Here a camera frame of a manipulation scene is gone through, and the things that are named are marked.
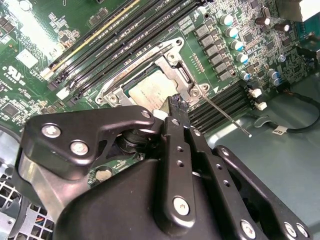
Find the small chip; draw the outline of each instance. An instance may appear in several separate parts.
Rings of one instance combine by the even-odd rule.
[[[260,72],[257,73],[257,76],[259,78],[262,78],[264,75],[265,75],[264,71],[260,71]]]
[[[208,19],[207,21],[205,21],[205,25],[207,25],[208,27],[209,27],[210,25],[212,25],[213,23],[214,23],[214,21],[212,21],[211,18]]]
[[[8,34],[10,33],[14,28],[15,26],[13,26],[10,22],[8,22],[6,25],[4,25],[3,27],[3,30]]]
[[[289,45],[290,43],[291,43],[291,38],[290,38],[290,37],[288,37],[287,39],[285,39],[285,40],[282,41],[282,45],[283,45],[283,46],[287,46],[287,45]]]
[[[61,40],[63,43],[65,43],[66,41],[69,40],[69,38],[68,38],[68,36],[63,35],[63,37],[61,37],[60,40]]]
[[[218,45],[222,44],[222,40],[218,39],[217,41],[214,42],[214,44],[218,46]]]
[[[6,24],[7,24],[7,22],[8,22],[8,20],[7,20],[7,19],[5,19],[4,17],[0,17],[0,27],[2,27],[2,26],[4,26],[4,25],[6,25]]]
[[[273,41],[266,44],[266,49],[271,50],[275,47],[275,44]]]
[[[97,16],[98,16],[100,19],[103,19],[107,14],[108,14],[107,9],[102,9],[102,10],[97,14]]]
[[[254,66],[249,65],[249,66],[246,68],[246,71],[247,71],[249,74],[252,74],[252,73],[255,71],[255,68],[254,68]]]
[[[214,30],[212,30],[212,32],[210,32],[211,36],[215,36],[217,34],[218,34],[218,30],[217,29],[214,29]]]
[[[11,103],[8,103],[7,105],[5,105],[4,108],[2,108],[2,112],[6,115],[8,115],[10,118],[12,118],[14,115],[16,115],[19,110],[13,106]]]
[[[211,57],[214,54],[216,54],[218,52],[218,48],[216,45],[212,45],[211,47],[209,47],[207,50],[205,50],[205,53]]]
[[[216,66],[214,69],[219,74],[227,69],[227,65],[223,62],[220,65]]]
[[[251,7],[252,7],[253,9],[255,9],[255,8],[258,7],[258,6],[259,6],[258,0],[254,0],[253,2],[251,2]]]
[[[250,43],[254,39],[254,37],[252,36],[252,33],[249,33],[244,36],[244,39],[247,43]]]
[[[220,51],[219,51],[219,54],[225,54],[226,53],[226,49],[225,48],[222,48]]]
[[[89,23],[91,24],[91,26],[94,26],[94,25],[96,25],[99,21],[100,21],[99,18],[98,18],[97,16],[94,16],[93,18],[91,18],[91,19],[89,20]]]
[[[214,40],[211,35],[208,35],[204,39],[202,39],[200,42],[201,42],[202,46],[207,47],[210,44],[213,44]]]
[[[219,54],[210,59],[210,62],[214,66],[220,63],[221,61],[222,61],[222,57]]]
[[[204,35],[206,35],[209,32],[209,30],[206,25],[202,25],[201,27],[196,29],[194,32],[198,36],[198,38],[202,38]]]
[[[228,71],[226,71],[226,72],[224,72],[224,73],[222,73],[222,74],[219,75],[219,78],[220,78],[220,80],[222,80],[222,81],[227,80],[227,79],[229,79],[229,78],[231,78],[231,77],[232,77],[232,76],[231,76],[230,72],[228,72]]]

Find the cable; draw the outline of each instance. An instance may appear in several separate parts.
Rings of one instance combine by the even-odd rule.
[[[286,95],[290,96],[290,97],[294,97],[294,98],[297,98],[307,104],[311,104],[313,106],[315,106],[317,109],[318,109],[318,117],[317,119],[314,121],[314,123],[312,123],[311,125],[309,126],[306,126],[306,127],[302,127],[302,128],[288,128],[286,130],[287,133],[289,134],[302,134],[302,133],[305,133],[305,132],[309,132],[311,131],[313,128],[315,128],[315,126],[320,122],[320,103],[315,101],[314,99],[308,97],[308,96],[303,96],[299,93],[295,93],[295,92],[291,92],[289,91],[288,89],[284,90],[283,91]],[[251,117],[254,117],[255,119],[258,119],[260,118],[260,116],[256,116],[254,114],[251,114],[250,115]],[[272,129],[276,129],[277,127],[279,127],[278,124],[276,124],[275,122],[273,121],[269,121],[269,122],[266,122],[265,123],[266,125],[268,125],[270,128]]]

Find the white label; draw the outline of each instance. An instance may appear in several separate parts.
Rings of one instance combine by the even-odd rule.
[[[284,126],[278,126],[275,130],[273,130],[273,134],[282,136],[283,134],[285,134],[287,132],[288,128],[284,127]]]
[[[38,59],[36,59],[27,49],[20,52],[16,56],[16,59],[20,60],[29,69],[38,62]]]

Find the metal rod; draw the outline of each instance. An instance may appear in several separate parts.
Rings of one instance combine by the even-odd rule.
[[[202,94],[204,100],[206,100],[210,105],[212,105],[215,109],[217,109],[223,116],[225,116],[230,122],[232,122],[238,129],[244,132],[249,138],[252,137],[252,134],[248,132],[244,127],[239,125],[231,116],[229,116],[225,111],[223,111],[220,107],[218,107],[213,101],[207,98],[204,94]]]

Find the black plastic bracket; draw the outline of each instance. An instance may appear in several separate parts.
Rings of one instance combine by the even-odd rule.
[[[106,162],[119,134],[148,129],[154,123],[153,115],[141,106],[39,115],[26,123],[21,147],[29,159],[59,177],[78,180],[88,174],[95,161]],[[59,128],[60,136],[45,136],[42,128],[48,125]],[[74,154],[71,144],[75,141],[85,143],[88,152]]]

